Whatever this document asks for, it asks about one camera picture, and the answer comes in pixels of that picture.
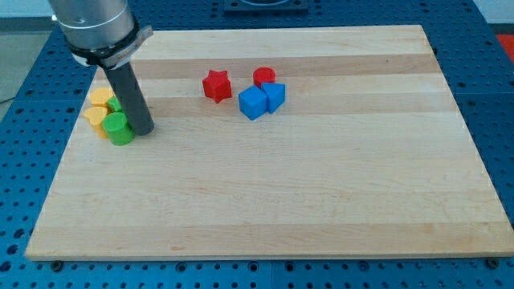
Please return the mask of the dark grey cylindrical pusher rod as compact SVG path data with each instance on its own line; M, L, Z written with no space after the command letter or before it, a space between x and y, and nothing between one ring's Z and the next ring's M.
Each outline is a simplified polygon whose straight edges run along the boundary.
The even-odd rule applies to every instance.
M105 69L104 73L134 133L138 136L151 133L154 130L153 118L131 64Z

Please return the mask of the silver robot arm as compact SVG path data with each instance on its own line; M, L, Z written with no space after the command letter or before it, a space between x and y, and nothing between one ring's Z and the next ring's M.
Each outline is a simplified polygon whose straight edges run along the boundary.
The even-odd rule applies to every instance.
M75 60L104 70L138 136L154 129L153 118L130 59L153 35L141 26L127 0L50 0L57 23Z

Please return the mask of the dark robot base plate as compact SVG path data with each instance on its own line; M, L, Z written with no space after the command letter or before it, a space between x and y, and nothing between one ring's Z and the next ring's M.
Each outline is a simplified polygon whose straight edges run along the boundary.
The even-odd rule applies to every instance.
M222 11L224 15L283 12L306 14L309 11L309 0L223 0Z

